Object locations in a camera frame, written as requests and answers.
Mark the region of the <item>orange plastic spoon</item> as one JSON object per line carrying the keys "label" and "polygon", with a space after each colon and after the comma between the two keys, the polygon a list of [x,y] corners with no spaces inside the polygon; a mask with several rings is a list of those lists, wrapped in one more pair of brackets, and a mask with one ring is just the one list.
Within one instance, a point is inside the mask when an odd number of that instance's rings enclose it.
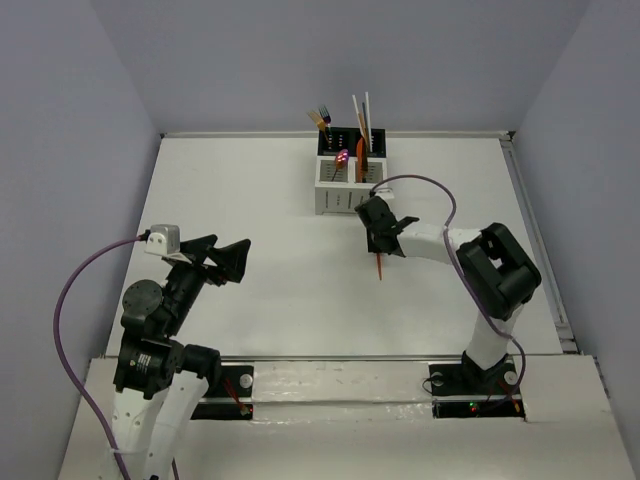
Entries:
{"label": "orange plastic spoon", "polygon": [[382,272],[382,255],[381,253],[376,253],[376,269],[377,276],[379,281],[383,280],[383,272]]}

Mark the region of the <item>gold metal spoon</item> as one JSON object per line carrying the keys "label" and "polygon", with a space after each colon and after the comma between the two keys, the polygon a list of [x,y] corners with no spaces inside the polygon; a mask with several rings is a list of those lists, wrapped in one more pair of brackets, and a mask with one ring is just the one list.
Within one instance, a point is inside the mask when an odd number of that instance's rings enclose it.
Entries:
{"label": "gold metal spoon", "polygon": [[347,149],[342,149],[336,154],[334,159],[334,173],[331,177],[331,181],[334,181],[339,173],[346,170],[349,158],[349,151]]}

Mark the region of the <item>iridescent rainbow metal fork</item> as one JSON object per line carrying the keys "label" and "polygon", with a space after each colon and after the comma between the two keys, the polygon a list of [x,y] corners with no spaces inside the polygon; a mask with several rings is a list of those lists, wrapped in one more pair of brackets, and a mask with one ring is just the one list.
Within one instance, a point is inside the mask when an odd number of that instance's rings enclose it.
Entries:
{"label": "iridescent rainbow metal fork", "polygon": [[320,114],[324,124],[325,124],[325,130],[324,130],[324,135],[325,138],[328,142],[329,145],[332,144],[332,137],[331,137],[331,122],[332,122],[332,118],[331,115],[329,113],[328,108],[322,104],[318,107],[318,113]]}

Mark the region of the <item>yellow black handled knife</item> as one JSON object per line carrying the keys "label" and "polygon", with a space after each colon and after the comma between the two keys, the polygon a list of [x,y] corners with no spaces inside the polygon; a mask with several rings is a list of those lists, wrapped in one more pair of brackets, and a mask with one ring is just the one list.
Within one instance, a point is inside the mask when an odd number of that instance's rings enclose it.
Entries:
{"label": "yellow black handled knife", "polygon": [[363,182],[365,182],[366,180],[366,175],[368,174],[369,171],[369,161],[368,161],[368,146],[366,143],[364,143],[363,147],[362,147],[362,154],[361,154],[361,177]]}

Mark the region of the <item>orange red chopstick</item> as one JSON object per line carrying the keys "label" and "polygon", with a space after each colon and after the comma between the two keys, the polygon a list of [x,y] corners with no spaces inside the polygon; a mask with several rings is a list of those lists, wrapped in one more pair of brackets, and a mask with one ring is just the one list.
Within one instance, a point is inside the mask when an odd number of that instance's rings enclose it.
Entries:
{"label": "orange red chopstick", "polygon": [[365,102],[362,102],[362,115],[363,115],[363,122],[364,122],[364,130],[366,134],[366,144],[368,149],[370,146],[370,141],[369,141],[370,135],[369,135],[369,122],[367,117],[367,107]]}

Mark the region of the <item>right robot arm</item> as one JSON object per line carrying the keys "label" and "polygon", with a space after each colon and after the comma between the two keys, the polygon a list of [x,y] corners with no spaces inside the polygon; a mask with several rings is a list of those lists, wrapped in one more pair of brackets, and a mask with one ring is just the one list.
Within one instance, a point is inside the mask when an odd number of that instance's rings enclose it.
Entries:
{"label": "right robot arm", "polygon": [[478,309],[470,343],[455,378],[482,394],[502,376],[508,344],[523,307],[541,285],[541,274],[511,231],[501,223],[483,229],[451,229],[417,217],[396,218],[373,196],[355,208],[371,253],[451,265]]}

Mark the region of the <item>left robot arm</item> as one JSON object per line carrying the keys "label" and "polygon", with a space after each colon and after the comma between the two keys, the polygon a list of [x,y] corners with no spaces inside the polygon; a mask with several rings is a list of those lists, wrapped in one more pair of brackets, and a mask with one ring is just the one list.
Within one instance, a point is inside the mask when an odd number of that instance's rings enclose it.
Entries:
{"label": "left robot arm", "polygon": [[198,403],[222,388],[243,420],[253,414],[223,373],[218,350],[177,341],[202,288],[242,281],[251,247],[243,239],[217,247],[214,234],[183,241],[176,225],[154,225],[141,240],[146,253],[171,269],[158,283],[131,284],[122,298],[123,335],[114,375],[112,467],[106,479],[164,479]]}

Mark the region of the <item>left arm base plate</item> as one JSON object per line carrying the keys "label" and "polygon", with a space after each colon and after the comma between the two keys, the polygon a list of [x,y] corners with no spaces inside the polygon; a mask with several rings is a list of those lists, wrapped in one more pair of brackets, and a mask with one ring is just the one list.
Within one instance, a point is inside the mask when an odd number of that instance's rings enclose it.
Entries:
{"label": "left arm base plate", "polygon": [[254,366],[222,364],[221,380],[210,387],[197,404],[191,419],[212,421],[250,421],[253,419]]}

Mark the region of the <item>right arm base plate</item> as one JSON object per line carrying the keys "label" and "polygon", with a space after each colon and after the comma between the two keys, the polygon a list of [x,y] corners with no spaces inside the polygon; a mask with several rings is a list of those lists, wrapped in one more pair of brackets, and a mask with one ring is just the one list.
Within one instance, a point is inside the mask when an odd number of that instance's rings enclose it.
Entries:
{"label": "right arm base plate", "polygon": [[517,390],[514,364],[507,361],[485,383],[472,384],[459,363],[429,365],[422,388],[430,395],[435,419],[521,418],[525,407]]}

